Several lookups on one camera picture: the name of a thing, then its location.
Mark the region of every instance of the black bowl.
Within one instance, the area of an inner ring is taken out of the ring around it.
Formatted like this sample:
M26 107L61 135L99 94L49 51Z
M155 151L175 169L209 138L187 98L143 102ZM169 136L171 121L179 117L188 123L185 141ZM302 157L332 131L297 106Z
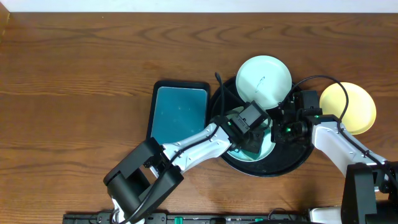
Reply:
M235 85L236 77L229 79L224 83L225 87L228 88L235 96L239 97L238 91ZM225 97L225 111L233 110L239 106L242 106L240 102L236 101L233 97L228 94L224 94ZM276 121L281 119L280 111L277 108L266 110L270 117ZM207 111L207 123L210 119L221 113L221 100L220 100L220 89L217 89L215 94L211 97L208 111ZM224 153L221 158L227 162L231 167L238 171L241 171L248 175L257 177L276 177L279 175L286 174L290 171L298 168L303 162L305 162L313 151L313 145L308 143L296 142L292 144L275 144L272 152L265 158L255 162L243 162L230 156L227 152Z

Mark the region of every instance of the wooden tabletop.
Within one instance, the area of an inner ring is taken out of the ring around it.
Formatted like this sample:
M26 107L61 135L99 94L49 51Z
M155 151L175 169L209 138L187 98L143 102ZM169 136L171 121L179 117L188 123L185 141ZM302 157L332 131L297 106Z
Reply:
M111 208L103 177L144 140L154 83L208 82L213 93L215 71L227 80L255 55L279 58L294 81L324 74L363 87L377 118L356 137L398 160L396 14L12 13L0 45L0 223ZM345 182L317 150L281 177L244 175L222 159L184 177L161 209L302 211L340 205Z

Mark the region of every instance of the white background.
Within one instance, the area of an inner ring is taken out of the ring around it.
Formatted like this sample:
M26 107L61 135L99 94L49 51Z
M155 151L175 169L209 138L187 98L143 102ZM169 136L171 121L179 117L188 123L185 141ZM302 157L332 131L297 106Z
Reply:
M10 12L398 12L398 0L0 0Z

